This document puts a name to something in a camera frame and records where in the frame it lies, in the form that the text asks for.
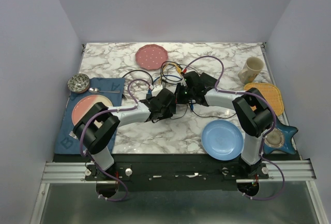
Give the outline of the black power adapter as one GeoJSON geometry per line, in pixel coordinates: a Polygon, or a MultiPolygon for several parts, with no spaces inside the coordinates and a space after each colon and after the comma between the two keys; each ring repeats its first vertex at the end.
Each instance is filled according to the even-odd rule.
{"type": "Polygon", "coordinates": [[[205,87],[214,88],[215,87],[215,84],[217,82],[217,79],[215,79],[214,77],[212,77],[212,76],[210,76],[210,75],[208,75],[208,74],[206,74],[204,72],[201,73],[200,79],[201,79],[201,81],[202,81],[202,83],[203,83],[203,85],[205,87]]]}

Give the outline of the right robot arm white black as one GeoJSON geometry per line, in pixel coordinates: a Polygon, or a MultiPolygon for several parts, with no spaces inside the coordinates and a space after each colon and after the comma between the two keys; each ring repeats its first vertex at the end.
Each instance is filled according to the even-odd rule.
{"type": "Polygon", "coordinates": [[[189,101],[206,106],[232,109],[236,112],[245,132],[243,151],[240,155],[238,173],[250,178],[261,164],[262,148],[266,135],[275,128],[276,115],[260,91],[225,91],[217,89],[218,80],[195,71],[181,73],[182,82],[177,84],[177,104],[189,101]]]}

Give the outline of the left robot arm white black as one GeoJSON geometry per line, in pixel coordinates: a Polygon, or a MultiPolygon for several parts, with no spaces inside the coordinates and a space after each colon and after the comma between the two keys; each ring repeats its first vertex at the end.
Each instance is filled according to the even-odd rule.
{"type": "Polygon", "coordinates": [[[97,102],[74,126],[73,133],[80,140],[80,150],[86,148],[98,165],[97,174],[103,180],[109,180],[114,176],[115,168],[108,144],[117,128],[170,118],[175,108],[176,96],[166,88],[133,106],[107,107],[97,102]]]}

